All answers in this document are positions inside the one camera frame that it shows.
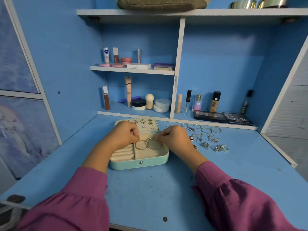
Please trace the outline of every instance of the blue desk surface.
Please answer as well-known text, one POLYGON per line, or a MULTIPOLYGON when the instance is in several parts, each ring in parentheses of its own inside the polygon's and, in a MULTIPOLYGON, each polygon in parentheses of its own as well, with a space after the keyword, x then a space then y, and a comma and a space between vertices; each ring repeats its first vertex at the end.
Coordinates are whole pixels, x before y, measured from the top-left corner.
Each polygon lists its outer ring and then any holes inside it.
MULTIPOLYGON (((52 155, 30 171, 0 200, 11 194, 26 197, 32 207, 60 191, 91 148, 114 126, 116 116, 98 115, 52 155)), ((160 130, 166 124, 158 121, 160 130)), ((308 183, 256 131, 221 128, 219 143, 228 152, 198 150, 233 178, 270 195, 297 228, 308 229, 308 183)), ((204 217, 201 200, 190 186, 194 175, 173 153, 164 165, 131 170, 108 169, 106 200, 110 223, 141 230, 214 230, 204 217)))

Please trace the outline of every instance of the jewelry box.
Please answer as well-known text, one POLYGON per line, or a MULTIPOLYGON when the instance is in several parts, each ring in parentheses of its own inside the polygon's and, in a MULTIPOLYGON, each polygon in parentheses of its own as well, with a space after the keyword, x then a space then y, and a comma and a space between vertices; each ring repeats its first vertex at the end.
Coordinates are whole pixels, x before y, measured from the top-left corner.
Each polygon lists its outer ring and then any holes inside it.
POLYGON ((159 127, 152 119, 126 119, 137 124, 140 141, 117 150, 110 159, 110 167, 115 170, 132 169, 164 164, 168 161, 168 147, 155 140, 159 127))

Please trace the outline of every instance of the metal bowl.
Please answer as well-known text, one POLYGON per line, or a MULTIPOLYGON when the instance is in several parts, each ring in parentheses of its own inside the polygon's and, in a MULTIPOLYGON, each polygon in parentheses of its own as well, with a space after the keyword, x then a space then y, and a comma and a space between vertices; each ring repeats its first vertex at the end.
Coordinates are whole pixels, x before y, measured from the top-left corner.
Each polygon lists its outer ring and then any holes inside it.
POLYGON ((258 9, 263 8, 287 8, 287 0, 260 0, 258 9))
POLYGON ((238 0, 229 5, 229 9, 254 9, 256 7, 256 0, 238 0))

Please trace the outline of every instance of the pink sleeve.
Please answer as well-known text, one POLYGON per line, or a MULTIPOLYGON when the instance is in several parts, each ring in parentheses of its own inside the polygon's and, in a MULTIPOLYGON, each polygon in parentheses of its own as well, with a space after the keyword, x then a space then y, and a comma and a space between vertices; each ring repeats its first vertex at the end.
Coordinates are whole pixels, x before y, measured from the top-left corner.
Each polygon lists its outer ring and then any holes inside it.
POLYGON ((80 167, 59 192, 34 206, 18 224, 18 231, 109 230, 105 200, 107 175, 80 167))
POLYGON ((206 216, 216 230, 295 231, 275 201, 252 185, 232 179, 213 162, 196 172, 197 187, 206 216))

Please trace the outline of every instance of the purple nail file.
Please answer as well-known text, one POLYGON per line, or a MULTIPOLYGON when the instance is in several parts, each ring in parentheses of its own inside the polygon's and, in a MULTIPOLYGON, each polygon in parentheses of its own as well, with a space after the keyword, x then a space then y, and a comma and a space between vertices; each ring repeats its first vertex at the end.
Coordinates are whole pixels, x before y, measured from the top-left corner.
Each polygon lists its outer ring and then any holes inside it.
MULTIPOLYGON (((141 96, 135 96, 135 97, 132 97, 132 100, 136 100, 136 99, 140 99, 141 96)), ((118 103, 124 103, 124 102, 127 102, 127 99, 123 99, 123 100, 119 100, 118 103)))

